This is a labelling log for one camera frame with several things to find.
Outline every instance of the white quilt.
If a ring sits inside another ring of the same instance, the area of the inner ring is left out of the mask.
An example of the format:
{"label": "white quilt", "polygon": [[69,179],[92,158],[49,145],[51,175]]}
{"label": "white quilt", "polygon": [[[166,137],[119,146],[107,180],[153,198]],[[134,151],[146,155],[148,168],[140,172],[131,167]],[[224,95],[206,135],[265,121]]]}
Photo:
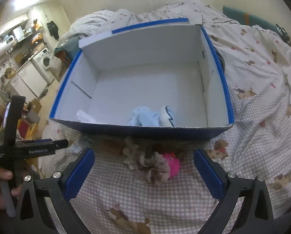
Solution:
{"label": "white quilt", "polygon": [[[291,48],[276,33],[259,26],[242,26],[197,0],[181,0],[140,15],[120,9],[98,33],[159,19],[192,19],[200,13],[226,63],[235,125],[206,143],[174,142],[188,153],[178,175],[161,186],[136,183],[133,171],[123,164],[124,157],[95,151],[94,167],[77,198],[71,201],[91,233],[132,233],[119,229],[108,217],[106,210],[115,204],[120,204],[131,221],[142,222],[148,217],[156,234],[197,233],[218,202],[193,165],[193,150],[200,147],[239,177],[263,176],[275,218],[291,205]],[[79,132],[49,121],[43,137],[75,140]],[[55,156],[40,158],[39,167],[50,176],[75,159],[61,150]],[[225,232],[233,226],[241,203],[239,200]]]}

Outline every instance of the upper cabinet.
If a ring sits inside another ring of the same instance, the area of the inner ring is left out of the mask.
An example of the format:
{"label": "upper cabinet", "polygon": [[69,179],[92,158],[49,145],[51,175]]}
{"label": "upper cabinet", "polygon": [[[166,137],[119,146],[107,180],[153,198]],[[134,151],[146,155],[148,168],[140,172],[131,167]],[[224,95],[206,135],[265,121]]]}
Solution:
{"label": "upper cabinet", "polygon": [[9,22],[5,23],[4,25],[0,26],[0,35],[5,34],[8,31],[13,30],[15,27],[23,24],[28,20],[28,16],[26,14],[20,15]]}

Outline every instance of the washing machine door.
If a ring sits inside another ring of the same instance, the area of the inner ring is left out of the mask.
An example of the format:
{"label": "washing machine door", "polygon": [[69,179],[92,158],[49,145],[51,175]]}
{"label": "washing machine door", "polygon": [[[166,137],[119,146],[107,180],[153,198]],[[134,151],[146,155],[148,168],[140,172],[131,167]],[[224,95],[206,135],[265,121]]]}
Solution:
{"label": "washing machine door", "polygon": [[42,58],[42,65],[43,65],[44,69],[49,68],[49,66],[50,66],[50,57],[49,56],[45,56]]}

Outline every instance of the washing machine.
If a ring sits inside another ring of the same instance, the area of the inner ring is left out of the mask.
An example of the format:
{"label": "washing machine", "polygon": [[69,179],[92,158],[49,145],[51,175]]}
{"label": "washing machine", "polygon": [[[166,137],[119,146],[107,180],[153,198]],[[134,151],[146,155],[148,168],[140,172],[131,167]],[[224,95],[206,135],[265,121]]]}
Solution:
{"label": "washing machine", "polygon": [[50,71],[50,56],[49,49],[44,48],[30,60],[48,85],[54,80]]}

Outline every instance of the orange stripe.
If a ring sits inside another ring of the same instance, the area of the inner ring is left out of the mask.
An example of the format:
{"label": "orange stripe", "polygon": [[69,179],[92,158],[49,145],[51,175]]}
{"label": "orange stripe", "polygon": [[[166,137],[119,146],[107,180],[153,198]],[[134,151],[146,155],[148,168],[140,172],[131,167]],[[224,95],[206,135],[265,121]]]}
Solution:
{"label": "orange stripe", "polygon": [[247,26],[249,26],[250,25],[250,14],[249,13],[245,13],[244,14],[244,19],[245,19],[245,24],[247,25]]}

